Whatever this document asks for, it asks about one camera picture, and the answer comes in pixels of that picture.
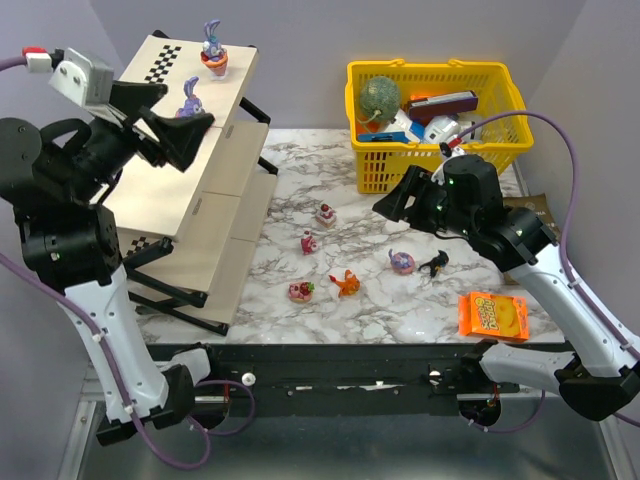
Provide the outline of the purple bunny pink donut toy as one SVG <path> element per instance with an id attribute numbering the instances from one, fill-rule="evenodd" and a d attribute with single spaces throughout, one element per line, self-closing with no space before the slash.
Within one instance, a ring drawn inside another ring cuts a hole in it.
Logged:
<path id="1" fill-rule="evenodd" d="M 415 260 L 406 252 L 394 252 L 392 249 L 388 251 L 391 268 L 394 272 L 407 275 L 411 274 L 415 268 Z"/>

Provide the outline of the purple bunny cupcake toy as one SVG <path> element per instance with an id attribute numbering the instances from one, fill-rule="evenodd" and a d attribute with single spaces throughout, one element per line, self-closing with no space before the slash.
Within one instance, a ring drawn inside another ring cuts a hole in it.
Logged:
<path id="1" fill-rule="evenodd" d="M 210 71 L 215 80 L 223 80 L 226 77 L 228 64 L 227 50 L 216 36 L 216 29 L 220 23 L 219 19 L 213 19 L 205 23 L 205 41 L 202 44 L 201 51 L 201 62 Z"/>

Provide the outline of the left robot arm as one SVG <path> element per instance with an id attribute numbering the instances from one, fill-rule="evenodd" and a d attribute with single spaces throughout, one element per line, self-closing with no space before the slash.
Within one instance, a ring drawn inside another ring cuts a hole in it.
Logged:
<path id="1" fill-rule="evenodd" d="M 21 275 L 56 300 L 82 339 L 104 392 L 104 445 L 132 437 L 145 422 L 159 429 L 181 423 L 211 371 L 198 345 L 166 369 L 155 364 L 129 298 L 114 214 L 98 197 L 113 190 L 134 156 L 178 171 L 193 163 L 214 118 L 158 116 L 154 105 L 166 93 L 163 84 L 116 82 L 106 99 L 114 120 L 43 128 L 13 117 L 1 122 L 1 196 L 19 230 Z"/>

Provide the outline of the beige tiered shelf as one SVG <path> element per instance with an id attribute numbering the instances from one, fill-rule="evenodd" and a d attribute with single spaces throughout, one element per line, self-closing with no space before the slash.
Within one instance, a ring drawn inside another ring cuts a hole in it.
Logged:
<path id="1" fill-rule="evenodd" d="M 149 35 L 123 79 L 163 85 L 169 116 L 196 95 L 214 117 L 185 172 L 133 158 L 106 206 L 116 217 L 137 313 L 164 314 L 223 336 L 232 323 L 277 181 L 265 160 L 269 116 L 246 97 L 255 46 L 229 46 L 209 68 L 199 42 Z"/>

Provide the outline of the yellow plastic basket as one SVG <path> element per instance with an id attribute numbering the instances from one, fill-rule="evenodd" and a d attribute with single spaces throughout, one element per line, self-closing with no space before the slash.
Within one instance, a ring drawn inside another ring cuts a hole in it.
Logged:
<path id="1" fill-rule="evenodd" d="M 360 90 L 372 77 L 386 76 L 398 85 L 401 105 L 387 122 L 367 122 L 359 106 Z M 479 98 L 474 112 L 484 117 L 476 125 L 460 131 L 458 115 L 441 115 L 412 119 L 411 100 L 472 90 Z M 429 171 L 442 162 L 439 145 L 455 136 L 460 148 L 475 153 L 504 171 L 522 153 L 534 145 L 526 117 L 521 112 L 524 100 L 508 68 L 499 62 L 462 61 L 446 63 L 408 63 L 389 61 L 353 61 L 347 66 L 345 110 L 355 154 L 357 189 L 363 194 L 389 192 L 413 164 Z M 463 136 L 482 127 L 482 143 L 463 143 Z M 404 130 L 408 144 L 396 142 L 358 142 L 359 133 Z"/>

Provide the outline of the blue box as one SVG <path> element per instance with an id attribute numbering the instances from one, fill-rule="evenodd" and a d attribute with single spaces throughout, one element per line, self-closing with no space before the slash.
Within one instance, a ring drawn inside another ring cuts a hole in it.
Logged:
<path id="1" fill-rule="evenodd" d="M 377 132 L 369 132 L 369 133 L 359 133 L 357 136 L 358 142 L 396 142 L 408 144 L 410 142 L 409 137 L 406 135 L 406 132 L 402 129 L 400 130 L 382 130 Z"/>

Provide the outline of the strawberry cake slice toy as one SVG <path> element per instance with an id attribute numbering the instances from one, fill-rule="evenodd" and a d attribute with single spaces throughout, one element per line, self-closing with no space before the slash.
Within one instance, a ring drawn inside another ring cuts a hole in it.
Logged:
<path id="1" fill-rule="evenodd" d="M 322 203 L 315 213 L 315 219 L 323 227 L 330 228 L 335 224 L 337 215 L 331 206 L 326 203 Z"/>

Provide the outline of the white bottle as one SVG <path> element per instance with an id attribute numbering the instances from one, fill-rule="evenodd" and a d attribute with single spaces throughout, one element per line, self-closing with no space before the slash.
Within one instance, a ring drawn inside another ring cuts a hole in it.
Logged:
<path id="1" fill-rule="evenodd" d="M 464 112 L 458 115 L 458 123 L 460 125 L 460 131 L 466 130 L 477 123 L 480 123 L 484 120 L 484 117 L 478 115 L 474 112 Z M 474 129 L 472 132 L 469 132 L 467 135 L 463 136 L 463 143 L 482 143 L 482 132 L 483 128 L 478 127 Z"/>

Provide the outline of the orange dragon toy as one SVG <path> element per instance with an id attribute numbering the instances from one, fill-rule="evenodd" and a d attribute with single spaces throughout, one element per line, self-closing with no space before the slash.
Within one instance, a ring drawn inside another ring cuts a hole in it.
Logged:
<path id="1" fill-rule="evenodd" d="M 339 280 L 334 275 L 328 276 L 329 280 L 335 284 L 338 288 L 338 297 L 347 297 L 357 294 L 361 288 L 361 283 L 352 270 L 346 269 L 344 272 L 344 278 Z"/>

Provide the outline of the green melon ball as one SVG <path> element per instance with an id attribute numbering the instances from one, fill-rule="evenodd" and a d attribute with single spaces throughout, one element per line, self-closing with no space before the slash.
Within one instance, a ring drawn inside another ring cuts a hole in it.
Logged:
<path id="1" fill-rule="evenodd" d="M 359 106 L 367 122 L 390 121 L 400 105 L 400 89 L 395 81 L 386 76 L 370 78 L 360 90 Z"/>

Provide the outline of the brown coffee bag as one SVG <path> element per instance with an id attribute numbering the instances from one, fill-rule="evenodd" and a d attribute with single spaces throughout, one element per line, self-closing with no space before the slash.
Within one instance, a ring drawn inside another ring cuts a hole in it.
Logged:
<path id="1" fill-rule="evenodd" d="M 516 267 L 541 267 L 551 253 L 559 255 L 561 231 L 550 213 L 544 194 L 524 197 L 505 197 L 504 205 L 511 208 L 509 219 L 514 223 L 515 266 L 508 261 L 508 269 L 502 272 L 504 284 L 516 287 L 523 272 L 517 278 L 511 274 Z"/>

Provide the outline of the purple box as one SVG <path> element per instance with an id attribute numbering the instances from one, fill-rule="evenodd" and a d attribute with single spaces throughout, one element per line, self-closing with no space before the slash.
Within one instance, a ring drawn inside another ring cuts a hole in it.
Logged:
<path id="1" fill-rule="evenodd" d="M 455 115 L 474 111 L 478 103 L 479 98 L 474 91 L 460 91 L 411 100 L 409 102 L 408 114 L 412 119 Z"/>

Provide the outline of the orange snack box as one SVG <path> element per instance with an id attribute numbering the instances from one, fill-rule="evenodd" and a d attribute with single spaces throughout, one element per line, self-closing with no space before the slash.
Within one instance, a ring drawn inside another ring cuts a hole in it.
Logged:
<path id="1" fill-rule="evenodd" d="M 530 338 L 524 297 L 471 292 L 458 299 L 458 332 L 462 336 L 525 342 Z"/>

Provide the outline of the strawberry tart toy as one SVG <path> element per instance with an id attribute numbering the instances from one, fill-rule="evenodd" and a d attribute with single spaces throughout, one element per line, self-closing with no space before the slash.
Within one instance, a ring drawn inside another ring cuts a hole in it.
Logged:
<path id="1" fill-rule="evenodd" d="M 294 282 L 289 285 L 288 298 L 295 303 L 309 302 L 315 290 L 315 285 L 310 281 Z"/>

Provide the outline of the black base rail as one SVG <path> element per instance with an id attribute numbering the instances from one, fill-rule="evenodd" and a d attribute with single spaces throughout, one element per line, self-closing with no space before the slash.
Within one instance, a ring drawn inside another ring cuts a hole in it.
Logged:
<path id="1" fill-rule="evenodd" d="M 207 344 L 210 380 L 229 383 L 232 415 L 455 416 L 461 395 L 515 393 L 474 365 L 472 344 Z"/>

